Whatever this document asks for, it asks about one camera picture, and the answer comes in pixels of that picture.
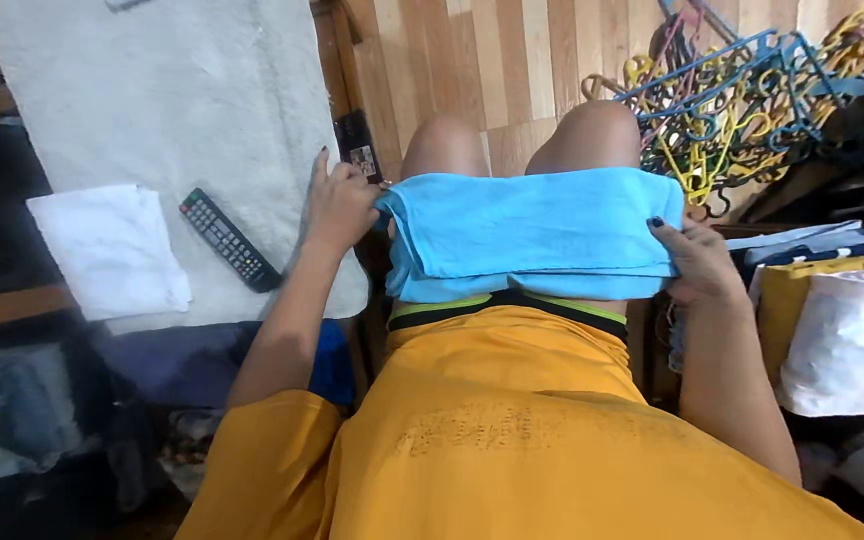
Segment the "pile of hangers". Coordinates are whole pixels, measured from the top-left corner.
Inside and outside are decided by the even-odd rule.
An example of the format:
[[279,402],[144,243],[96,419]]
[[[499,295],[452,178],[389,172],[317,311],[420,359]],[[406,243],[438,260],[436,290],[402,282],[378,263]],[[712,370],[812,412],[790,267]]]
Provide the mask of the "pile of hangers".
[[[864,79],[864,12],[846,17],[813,47],[801,33],[764,30],[741,37],[703,0],[666,15],[654,56],[625,63],[625,81],[602,75],[582,81],[586,99],[604,87],[628,106],[642,131],[642,168],[674,176],[690,205],[710,217],[731,208],[724,190],[771,183],[811,152],[828,152],[821,128],[850,103],[847,80]],[[699,55],[707,24],[726,43]],[[715,193],[725,204],[713,212]]]

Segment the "blue cloth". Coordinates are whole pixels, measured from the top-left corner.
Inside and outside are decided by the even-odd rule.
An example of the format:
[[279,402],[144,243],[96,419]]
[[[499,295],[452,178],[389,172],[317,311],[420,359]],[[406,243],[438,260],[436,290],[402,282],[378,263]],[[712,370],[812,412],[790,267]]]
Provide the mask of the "blue cloth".
[[673,178],[609,167],[515,178],[430,173],[375,203],[395,220],[386,290],[438,303],[502,289],[565,298],[648,298],[676,275],[646,220],[680,229]]

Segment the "folded clothes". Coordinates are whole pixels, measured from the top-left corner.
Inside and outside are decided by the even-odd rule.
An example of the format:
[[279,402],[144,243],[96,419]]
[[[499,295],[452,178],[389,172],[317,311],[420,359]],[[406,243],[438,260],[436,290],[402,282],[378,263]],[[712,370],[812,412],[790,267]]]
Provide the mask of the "folded clothes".
[[662,290],[676,271],[646,220],[680,229],[673,178],[609,167],[514,178],[418,175],[376,203],[393,218],[386,290],[439,303],[502,289],[626,300]]
[[802,416],[864,414],[864,270],[811,277],[775,396]]
[[779,372],[795,337],[796,325],[809,295],[810,278],[821,274],[864,270],[864,256],[821,262],[796,262],[768,266],[761,272],[758,305],[758,336],[762,361],[769,380],[779,381]]

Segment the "remote control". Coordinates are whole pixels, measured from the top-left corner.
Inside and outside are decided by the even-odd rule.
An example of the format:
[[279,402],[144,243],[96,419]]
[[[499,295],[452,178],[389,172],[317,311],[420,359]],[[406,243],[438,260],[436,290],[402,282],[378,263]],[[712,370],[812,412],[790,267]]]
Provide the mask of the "remote control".
[[198,231],[215,253],[230,264],[249,289],[269,292],[282,284],[282,276],[258,252],[233,222],[212,202],[206,192],[196,187],[178,206],[178,211]]

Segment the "yellow fabric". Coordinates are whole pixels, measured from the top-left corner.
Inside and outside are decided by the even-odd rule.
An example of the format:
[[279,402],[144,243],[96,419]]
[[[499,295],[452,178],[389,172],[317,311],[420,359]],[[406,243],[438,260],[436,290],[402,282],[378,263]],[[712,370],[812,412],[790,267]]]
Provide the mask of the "yellow fabric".
[[815,262],[794,262],[761,270],[758,301],[758,337],[762,359],[773,385],[789,354],[799,315],[809,296],[810,276],[864,270],[864,256]]
[[645,404],[595,328],[497,306],[397,330],[390,350],[341,427],[304,392],[229,411],[176,538],[864,538]]

